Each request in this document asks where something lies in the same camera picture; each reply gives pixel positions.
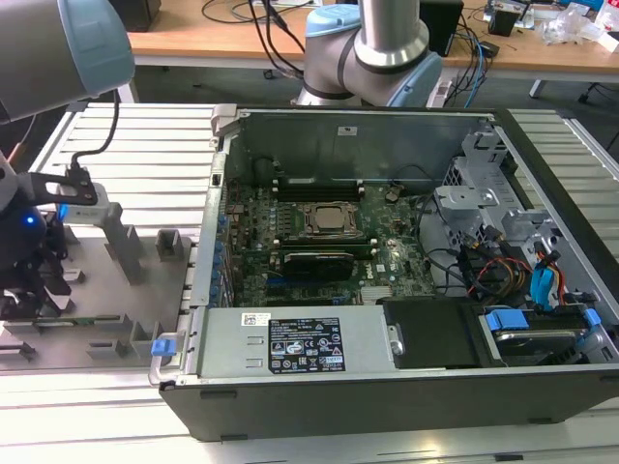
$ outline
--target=circuit board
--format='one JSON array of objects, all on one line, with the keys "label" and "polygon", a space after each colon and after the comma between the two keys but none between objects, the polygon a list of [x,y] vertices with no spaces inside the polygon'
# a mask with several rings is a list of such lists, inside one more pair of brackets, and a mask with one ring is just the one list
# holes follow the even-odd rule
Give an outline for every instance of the circuit board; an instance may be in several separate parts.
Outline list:
[{"label": "circuit board", "polygon": [[[266,188],[231,188],[226,211],[231,224],[234,305],[373,305],[389,296],[435,294],[431,274],[411,236],[414,215],[409,199],[388,202],[388,191],[388,185],[366,185],[365,196],[358,202],[318,204],[278,201]],[[316,205],[326,210],[318,210]],[[334,208],[345,212],[348,219],[339,213],[333,216],[330,212]],[[278,252],[275,244],[282,234],[292,239],[307,238],[311,231],[308,217],[314,213],[314,229],[342,218],[337,224],[340,234],[348,234],[351,240],[360,236],[371,240],[371,255],[354,260],[350,278],[291,281],[280,267],[274,267]],[[320,239],[316,237],[316,245],[304,242],[303,247],[323,248]],[[345,251],[355,247],[370,249],[367,244],[351,245]]]}]

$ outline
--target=floor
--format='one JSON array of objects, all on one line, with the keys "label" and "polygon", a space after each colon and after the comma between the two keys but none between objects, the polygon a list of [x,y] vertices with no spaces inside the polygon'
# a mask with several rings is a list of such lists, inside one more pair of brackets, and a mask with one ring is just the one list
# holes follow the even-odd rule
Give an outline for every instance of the floor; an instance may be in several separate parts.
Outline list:
[{"label": "floor", "polygon": [[[140,67],[135,82],[143,102],[220,103],[288,105],[301,89],[301,83],[281,76],[267,80],[261,70],[191,69]],[[619,86],[592,92],[588,103],[577,102],[587,83],[550,82],[542,96],[528,97],[533,82],[524,80],[493,79],[490,77],[480,89],[472,107],[477,108],[538,108],[561,109],[573,114],[602,145],[606,145],[619,130]],[[462,106],[467,95],[460,96],[456,106]],[[102,101],[110,101],[110,95]],[[43,115],[33,133],[29,149],[16,164],[26,169],[53,131],[64,109]],[[0,127],[0,150],[7,154],[24,134],[29,121],[18,121]],[[619,160],[619,141],[610,153]]]}]

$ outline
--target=warning label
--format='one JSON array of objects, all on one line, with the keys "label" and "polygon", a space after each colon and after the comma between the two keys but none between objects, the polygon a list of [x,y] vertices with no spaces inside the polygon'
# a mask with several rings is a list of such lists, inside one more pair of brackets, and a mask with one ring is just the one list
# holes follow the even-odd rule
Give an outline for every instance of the warning label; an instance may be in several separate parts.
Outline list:
[{"label": "warning label", "polygon": [[269,350],[269,370],[274,374],[346,370],[337,317],[271,319]]}]

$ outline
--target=power cable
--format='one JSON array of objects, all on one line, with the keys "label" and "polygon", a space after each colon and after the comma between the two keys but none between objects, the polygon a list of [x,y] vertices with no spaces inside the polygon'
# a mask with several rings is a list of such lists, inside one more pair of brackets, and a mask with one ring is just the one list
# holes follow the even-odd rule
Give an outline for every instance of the power cable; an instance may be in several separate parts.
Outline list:
[{"label": "power cable", "polygon": [[112,125],[109,128],[109,134],[107,135],[107,139],[103,143],[101,148],[97,150],[87,150],[83,152],[75,152],[71,157],[71,168],[79,167],[79,159],[81,157],[88,157],[91,155],[98,155],[103,153],[109,147],[109,144],[112,142],[114,138],[114,134],[116,133],[116,127],[118,126],[118,117],[120,116],[120,97],[118,96],[118,90],[113,91],[114,96],[114,116],[112,117]]}]

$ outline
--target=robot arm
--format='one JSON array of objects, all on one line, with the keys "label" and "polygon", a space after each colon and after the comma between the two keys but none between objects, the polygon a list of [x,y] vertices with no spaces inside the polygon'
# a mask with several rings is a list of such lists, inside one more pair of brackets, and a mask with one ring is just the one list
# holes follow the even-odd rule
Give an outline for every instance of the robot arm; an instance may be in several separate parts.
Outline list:
[{"label": "robot arm", "polygon": [[360,0],[309,14],[298,104],[424,106],[442,60],[428,52],[419,0]]},{"label": "robot arm", "polygon": [[[134,72],[129,39],[107,0],[0,1],[0,49],[0,124],[98,97]],[[15,174],[0,155],[0,320],[58,316],[49,294],[71,293],[60,264],[62,208],[37,206],[97,201],[76,161],[66,176]]]},{"label": "robot arm", "polygon": [[0,49],[0,124],[98,97],[135,68],[107,0],[2,0]]}]

